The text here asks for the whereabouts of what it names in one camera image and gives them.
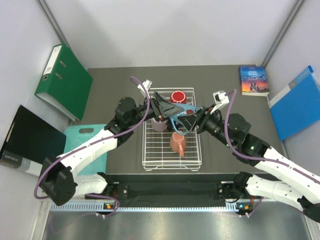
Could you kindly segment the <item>terracotta pink mug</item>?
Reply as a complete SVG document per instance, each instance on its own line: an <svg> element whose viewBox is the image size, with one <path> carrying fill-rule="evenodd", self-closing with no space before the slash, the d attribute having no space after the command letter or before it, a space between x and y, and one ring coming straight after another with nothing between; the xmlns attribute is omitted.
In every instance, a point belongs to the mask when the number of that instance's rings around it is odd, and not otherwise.
<svg viewBox="0 0 320 240"><path fill-rule="evenodd" d="M185 149L187 147L187 140L184 135L174 132L170 138L170 148L173 152L179 153L181 158L185 157Z"/></svg>

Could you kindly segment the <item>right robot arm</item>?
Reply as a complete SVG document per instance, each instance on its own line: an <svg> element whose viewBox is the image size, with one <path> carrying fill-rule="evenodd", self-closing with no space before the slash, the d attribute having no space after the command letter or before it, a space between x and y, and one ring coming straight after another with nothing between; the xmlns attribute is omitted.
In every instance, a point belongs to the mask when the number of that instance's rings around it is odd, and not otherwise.
<svg viewBox="0 0 320 240"><path fill-rule="evenodd" d="M180 124L198 134L208 132L242 163L265 171L279 182L240 172L233 181L233 192L239 198L247 195L275 200L289 205L315 222L320 221L320 177L281 155L269 143L249 132L251 125L238 113L222 117L225 104L210 107L164 102L160 104L160 120L172 126Z"/></svg>

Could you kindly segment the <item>lilac ceramic mug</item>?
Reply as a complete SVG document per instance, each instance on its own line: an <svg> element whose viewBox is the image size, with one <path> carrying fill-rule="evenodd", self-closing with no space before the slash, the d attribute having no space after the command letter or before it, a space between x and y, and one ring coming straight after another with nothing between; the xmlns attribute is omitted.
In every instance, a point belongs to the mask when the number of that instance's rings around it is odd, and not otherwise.
<svg viewBox="0 0 320 240"><path fill-rule="evenodd" d="M156 121L155 118L152 118L150 120L151 127L156 132L164 132L167 129L167 121Z"/></svg>

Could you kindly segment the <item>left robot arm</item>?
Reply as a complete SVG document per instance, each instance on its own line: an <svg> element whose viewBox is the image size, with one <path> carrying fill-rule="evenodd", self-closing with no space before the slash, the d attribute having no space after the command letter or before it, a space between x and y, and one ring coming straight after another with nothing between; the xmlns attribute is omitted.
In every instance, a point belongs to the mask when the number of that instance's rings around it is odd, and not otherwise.
<svg viewBox="0 0 320 240"><path fill-rule="evenodd" d="M64 205L73 197L90 194L109 198L114 187L101 173L89 176L80 176L79 173L96 158L125 143L138 124L149 119L164 121L182 111L182 107L158 93L141 105L136 105L131 97L122 98L114 118L93 138L56 159L44 160L39 187L57 206Z"/></svg>

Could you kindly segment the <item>light blue floral mug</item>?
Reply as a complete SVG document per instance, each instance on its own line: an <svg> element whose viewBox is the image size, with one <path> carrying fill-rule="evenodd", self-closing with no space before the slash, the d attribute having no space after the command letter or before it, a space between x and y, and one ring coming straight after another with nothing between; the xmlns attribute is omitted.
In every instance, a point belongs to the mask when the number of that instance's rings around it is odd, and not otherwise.
<svg viewBox="0 0 320 240"><path fill-rule="evenodd" d="M200 108L185 103L173 103L173 105L178 111L169 117L169 122L176 133L185 136L196 128Z"/></svg>

